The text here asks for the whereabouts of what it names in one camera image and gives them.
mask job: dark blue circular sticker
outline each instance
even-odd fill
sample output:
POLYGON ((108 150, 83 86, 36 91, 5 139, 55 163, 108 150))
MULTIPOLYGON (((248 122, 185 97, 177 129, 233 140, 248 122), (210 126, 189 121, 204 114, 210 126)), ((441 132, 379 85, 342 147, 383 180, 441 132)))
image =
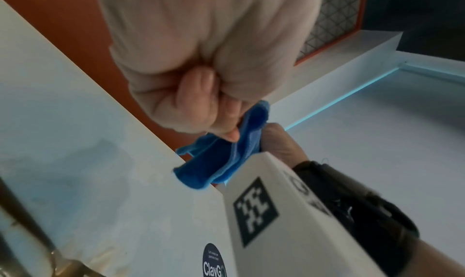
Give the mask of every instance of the dark blue circular sticker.
POLYGON ((212 243, 203 250, 202 270, 203 277, 227 277, 223 258, 212 243))

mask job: orange floor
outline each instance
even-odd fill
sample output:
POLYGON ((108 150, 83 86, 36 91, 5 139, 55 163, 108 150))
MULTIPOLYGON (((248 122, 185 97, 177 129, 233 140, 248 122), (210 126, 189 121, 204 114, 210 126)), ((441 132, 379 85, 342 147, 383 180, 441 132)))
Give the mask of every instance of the orange floor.
POLYGON ((110 35, 97 0, 4 0, 170 148, 196 136, 161 128, 134 102, 113 64, 110 35))

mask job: clenched fist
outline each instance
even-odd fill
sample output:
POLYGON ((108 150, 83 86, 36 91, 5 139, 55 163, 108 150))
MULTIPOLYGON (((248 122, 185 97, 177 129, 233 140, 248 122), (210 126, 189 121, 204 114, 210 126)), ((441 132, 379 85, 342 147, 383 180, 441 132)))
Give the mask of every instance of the clenched fist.
POLYGON ((239 139, 291 70, 321 0, 100 0, 111 54, 155 122, 239 139))

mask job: blue microfiber cloth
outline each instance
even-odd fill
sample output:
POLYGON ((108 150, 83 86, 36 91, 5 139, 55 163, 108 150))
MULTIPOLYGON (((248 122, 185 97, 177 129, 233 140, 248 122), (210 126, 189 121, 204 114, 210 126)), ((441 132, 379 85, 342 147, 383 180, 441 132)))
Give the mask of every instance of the blue microfiber cloth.
POLYGON ((248 157, 260 151, 260 137, 269 110, 270 104, 266 101, 260 101, 249 109, 242 119, 239 127, 241 138, 236 143, 209 133, 191 145, 177 149, 178 155, 190 154, 193 158, 174 169, 176 177, 194 189, 228 181, 248 157))

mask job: table surface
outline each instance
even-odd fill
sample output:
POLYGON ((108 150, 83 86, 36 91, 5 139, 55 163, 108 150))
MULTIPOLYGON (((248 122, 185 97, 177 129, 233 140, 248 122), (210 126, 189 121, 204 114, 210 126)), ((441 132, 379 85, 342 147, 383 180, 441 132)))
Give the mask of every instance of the table surface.
MULTIPOLYGON (((0 22, 0 176, 64 255, 106 276, 202 276, 213 243, 236 276, 221 193, 177 181, 183 160, 2 0, 0 22)), ((47 275, 3 213, 0 231, 47 275)))

